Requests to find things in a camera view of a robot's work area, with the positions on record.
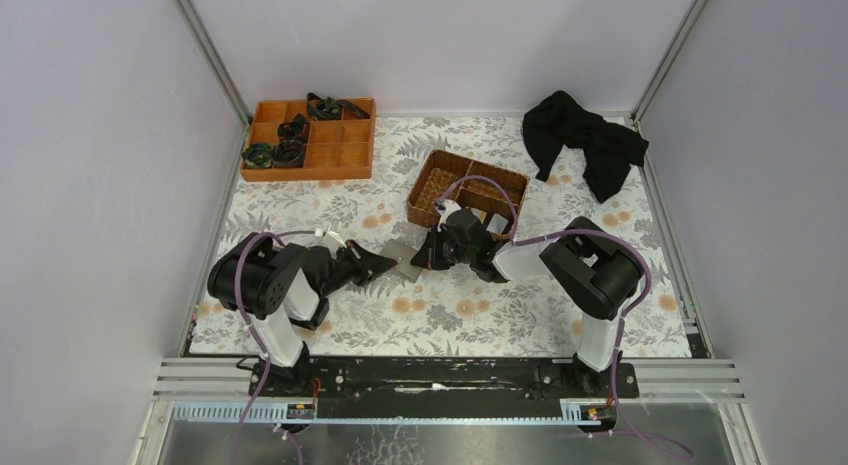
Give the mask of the grey leather card holder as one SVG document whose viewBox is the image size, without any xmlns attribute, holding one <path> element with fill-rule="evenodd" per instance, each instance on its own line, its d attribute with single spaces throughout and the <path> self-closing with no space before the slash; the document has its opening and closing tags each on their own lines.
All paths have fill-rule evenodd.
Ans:
<svg viewBox="0 0 848 465">
<path fill-rule="evenodd" d="M 397 262 L 395 272 L 410 283 L 417 282 L 422 273 L 421 267 L 411 264 L 416 253 L 415 248 L 395 239 L 388 240 L 379 252 L 381 256 L 394 259 Z"/>
</svg>

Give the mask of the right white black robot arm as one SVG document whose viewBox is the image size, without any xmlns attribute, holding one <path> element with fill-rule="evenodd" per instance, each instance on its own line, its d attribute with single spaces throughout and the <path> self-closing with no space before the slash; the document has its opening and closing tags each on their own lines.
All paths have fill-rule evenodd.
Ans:
<svg viewBox="0 0 848 465">
<path fill-rule="evenodd" d="M 465 264 L 489 283 L 547 276 L 582 312 L 577 364 L 600 374 L 618 361 L 625 302 L 644 299 L 651 284 L 644 258 L 629 243 L 583 216 L 559 232 L 516 242 L 494 237 L 455 201 L 441 201 L 436 209 L 439 221 L 410 259 L 412 266 L 441 271 Z"/>
</svg>

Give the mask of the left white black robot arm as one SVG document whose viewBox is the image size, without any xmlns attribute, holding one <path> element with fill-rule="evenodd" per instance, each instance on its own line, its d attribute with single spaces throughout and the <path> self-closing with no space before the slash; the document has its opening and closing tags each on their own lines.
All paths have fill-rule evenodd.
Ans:
<svg viewBox="0 0 848 465">
<path fill-rule="evenodd" d="M 307 376 L 309 350 L 296 330 L 315 329 L 329 298 L 349 286 L 365 287 L 397 267 L 336 232 L 315 231 L 319 244 L 286 240 L 305 231 L 253 232 L 215 262 L 207 292 L 244 321 L 259 346 L 260 366 L 289 382 Z"/>
</svg>

